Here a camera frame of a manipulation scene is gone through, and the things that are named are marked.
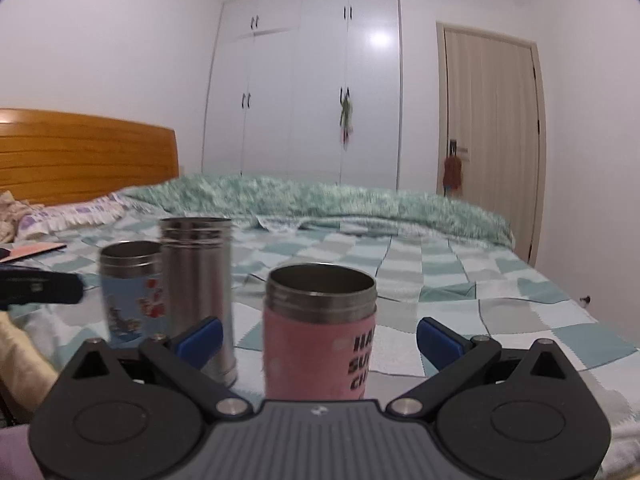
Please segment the pink steel cup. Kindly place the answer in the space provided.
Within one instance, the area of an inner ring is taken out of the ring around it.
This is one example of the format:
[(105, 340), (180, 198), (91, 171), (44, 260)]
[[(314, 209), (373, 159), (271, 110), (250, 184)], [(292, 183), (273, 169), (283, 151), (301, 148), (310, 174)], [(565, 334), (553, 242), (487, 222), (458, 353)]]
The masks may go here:
[(363, 398), (377, 299), (375, 279), (356, 269), (296, 263), (272, 270), (262, 311), (266, 398)]

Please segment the blue cartoon steel cup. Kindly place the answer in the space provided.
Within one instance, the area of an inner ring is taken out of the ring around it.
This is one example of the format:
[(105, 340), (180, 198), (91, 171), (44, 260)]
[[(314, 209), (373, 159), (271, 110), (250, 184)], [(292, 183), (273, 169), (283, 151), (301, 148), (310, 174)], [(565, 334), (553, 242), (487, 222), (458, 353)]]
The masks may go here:
[(103, 247), (99, 276), (112, 348), (136, 348), (167, 334), (160, 243), (126, 240)]

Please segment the pink flat book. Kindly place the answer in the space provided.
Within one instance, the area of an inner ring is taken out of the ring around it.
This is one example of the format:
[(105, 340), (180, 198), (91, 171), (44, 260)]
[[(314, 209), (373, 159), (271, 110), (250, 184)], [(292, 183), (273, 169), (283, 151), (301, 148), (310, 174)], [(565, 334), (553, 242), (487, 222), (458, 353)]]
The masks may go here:
[(22, 246), (16, 246), (10, 249), (1, 249), (1, 263), (11, 263), (24, 259), (41, 256), (48, 252), (57, 252), (66, 247), (63, 243), (34, 243)]

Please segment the checkered green bed sheet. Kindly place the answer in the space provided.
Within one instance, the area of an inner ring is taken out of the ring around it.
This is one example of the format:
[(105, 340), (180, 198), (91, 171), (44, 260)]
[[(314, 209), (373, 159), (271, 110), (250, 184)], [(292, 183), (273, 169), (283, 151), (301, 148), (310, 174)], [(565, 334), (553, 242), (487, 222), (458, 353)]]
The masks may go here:
[[(106, 337), (99, 289), (101, 248), (121, 240), (156, 240), (160, 214), (132, 210), (108, 226), (58, 232), (59, 252), (35, 258), (44, 270), (80, 274), (81, 304), (17, 307), (1, 319), (1, 379), (26, 410), (42, 401), (79, 345)], [(506, 348), (555, 341), (582, 375), (612, 427), (599, 474), (639, 473), (639, 350), (508, 248), (443, 235), (402, 237), (393, 229), (336, 223), (295, 232), (237, 229), (232, 234), (235, 390), (253, 402), (264, 394), (262, 297), (269, 271), (299, 262), (330, 262), (372, 275), (378, 316), (367, 394), (387, 402), (402, 387), (433, 376), (416, 346), (416, 324), (430, 316), (463, 336), (486, 334)]]

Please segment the tall stainless steel flask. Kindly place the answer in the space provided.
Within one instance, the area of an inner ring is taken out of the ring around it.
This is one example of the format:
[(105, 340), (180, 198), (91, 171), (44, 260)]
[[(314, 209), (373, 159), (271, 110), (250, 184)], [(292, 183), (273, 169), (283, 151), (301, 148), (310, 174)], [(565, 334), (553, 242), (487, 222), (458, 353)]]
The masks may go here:
[(222, 324), (221, 349), (204, 373), (230, 387), (236, 378), (231, 304), (229, 219), (181, 217), (160, 220), (160, 249), (168, 335), (175, 337), (204, 318)]

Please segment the floral pillow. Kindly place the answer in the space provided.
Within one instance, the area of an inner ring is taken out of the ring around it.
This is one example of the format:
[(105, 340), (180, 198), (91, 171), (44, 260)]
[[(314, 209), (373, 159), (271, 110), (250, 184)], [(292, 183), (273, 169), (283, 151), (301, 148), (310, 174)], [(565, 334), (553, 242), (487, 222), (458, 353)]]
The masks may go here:
[(47, 206), (26, 214), (17, 226), (16, 240), (39, 240), (58, 232), (105, 226), (125, 214), (124, 204), (114, 195), (85, 203)]

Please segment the orange wooden headboard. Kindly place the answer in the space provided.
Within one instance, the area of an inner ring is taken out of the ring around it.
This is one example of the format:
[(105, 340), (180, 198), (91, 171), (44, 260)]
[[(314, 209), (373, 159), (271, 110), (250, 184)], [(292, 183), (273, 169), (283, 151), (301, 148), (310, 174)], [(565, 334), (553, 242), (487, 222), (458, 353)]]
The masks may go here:
[(179, 175), (171, 129), (52, 112), (1, 111), (2, 191), (46, 206), (81, 203)]

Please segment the green floral quilt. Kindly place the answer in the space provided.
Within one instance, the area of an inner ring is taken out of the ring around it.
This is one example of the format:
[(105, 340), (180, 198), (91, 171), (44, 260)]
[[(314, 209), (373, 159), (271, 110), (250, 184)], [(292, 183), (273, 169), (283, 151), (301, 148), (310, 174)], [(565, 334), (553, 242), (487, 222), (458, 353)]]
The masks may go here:
[(118, 192), (175, 216), (230, 218), (273, 231), (295, 231), (314, 222), (363, 223), (385, 233), (433, 232), (515, 247), (509, 222), (460, 200), (414, 191), (282, 180), (270, 177), (194, 174)]

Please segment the green hanging ornament on wardrobe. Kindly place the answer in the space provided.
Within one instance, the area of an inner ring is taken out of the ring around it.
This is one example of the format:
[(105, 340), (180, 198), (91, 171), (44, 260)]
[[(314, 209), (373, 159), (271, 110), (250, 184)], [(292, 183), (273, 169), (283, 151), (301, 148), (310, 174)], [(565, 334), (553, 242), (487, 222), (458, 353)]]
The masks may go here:
[(342, 89), (340, 95), (341, 116), (341, 142), (344, 150), (347, 150), (350, 135), (352, 134), (352, 99), (350, 98), (350, 90)]

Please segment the beige wooden door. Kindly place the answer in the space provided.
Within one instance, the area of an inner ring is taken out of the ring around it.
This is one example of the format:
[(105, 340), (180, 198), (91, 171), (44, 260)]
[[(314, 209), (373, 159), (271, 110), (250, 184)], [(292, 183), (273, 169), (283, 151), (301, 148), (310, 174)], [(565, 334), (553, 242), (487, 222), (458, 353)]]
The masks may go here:
[(437, 26), (438, 159), (460, 160), (461, 183), (436, 191), (500, 214), (514, 252), (535, 263), (539, 247), (547, 133), (538, 47), (478, 28)]

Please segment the white wardrobe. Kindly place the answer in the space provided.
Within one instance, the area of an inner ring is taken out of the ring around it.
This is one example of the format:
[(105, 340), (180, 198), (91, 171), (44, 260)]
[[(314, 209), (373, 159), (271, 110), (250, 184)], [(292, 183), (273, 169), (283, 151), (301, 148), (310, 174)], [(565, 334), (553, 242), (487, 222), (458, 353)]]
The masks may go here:
[[(341, 90), (352, 134), (341, 142)], [(210, 74), (202, 168), (396, 188), (398, 0), (231, 0)]]

